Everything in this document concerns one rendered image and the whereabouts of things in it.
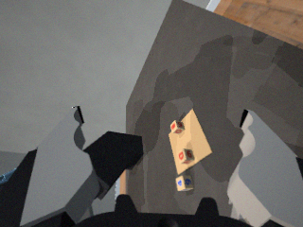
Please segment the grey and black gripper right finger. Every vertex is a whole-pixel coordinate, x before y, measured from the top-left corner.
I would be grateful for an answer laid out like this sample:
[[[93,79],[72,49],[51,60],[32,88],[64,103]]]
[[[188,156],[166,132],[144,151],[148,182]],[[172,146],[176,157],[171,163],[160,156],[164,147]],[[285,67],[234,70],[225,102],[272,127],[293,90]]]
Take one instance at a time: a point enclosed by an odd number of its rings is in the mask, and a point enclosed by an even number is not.
[[[253,111],[243,111],[240,127],[244,158],[227,189],[231,218],[254,227],[303,227],[303,159]]]

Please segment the tan mat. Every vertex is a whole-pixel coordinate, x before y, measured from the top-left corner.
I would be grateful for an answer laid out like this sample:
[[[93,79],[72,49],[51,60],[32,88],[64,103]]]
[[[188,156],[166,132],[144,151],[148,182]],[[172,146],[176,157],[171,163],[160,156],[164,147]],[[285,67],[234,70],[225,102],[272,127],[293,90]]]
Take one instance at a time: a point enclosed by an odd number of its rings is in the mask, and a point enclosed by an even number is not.
[[[194,109],[192,109],[181,122],[183,122],[185,129],[180,134],[172,132],[169,134],[178,174],[194,166],[213,152]],[[177,153],[183,148],[191,149],[195,159],[188,165],[179,163]]]

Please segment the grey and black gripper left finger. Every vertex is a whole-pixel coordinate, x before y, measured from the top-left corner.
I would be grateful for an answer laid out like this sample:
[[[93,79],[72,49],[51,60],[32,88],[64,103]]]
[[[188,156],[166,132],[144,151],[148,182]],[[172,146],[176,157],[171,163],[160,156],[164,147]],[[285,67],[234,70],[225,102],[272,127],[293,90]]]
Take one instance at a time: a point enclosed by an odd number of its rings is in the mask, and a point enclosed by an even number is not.
[[[98,177],[74,106],[0,191],[0,227],[72,227],[94,215]]]

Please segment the wooden letter block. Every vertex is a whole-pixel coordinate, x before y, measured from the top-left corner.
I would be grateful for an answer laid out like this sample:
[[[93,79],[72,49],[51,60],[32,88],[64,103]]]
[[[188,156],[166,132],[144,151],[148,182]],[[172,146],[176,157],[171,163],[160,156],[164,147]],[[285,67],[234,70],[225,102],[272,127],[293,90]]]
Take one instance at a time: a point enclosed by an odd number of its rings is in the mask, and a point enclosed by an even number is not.
[[[178,191],[188,191],[193,189],[191,176],[181,176],[176,179]]]
[[[188,165],[195,160],[191,149],[183,148],[177,155],[180,164]]]
[[[174,120],[174,122],[170,125],[171,132],[180,134],[184,129],[184,124],[181,121]]]

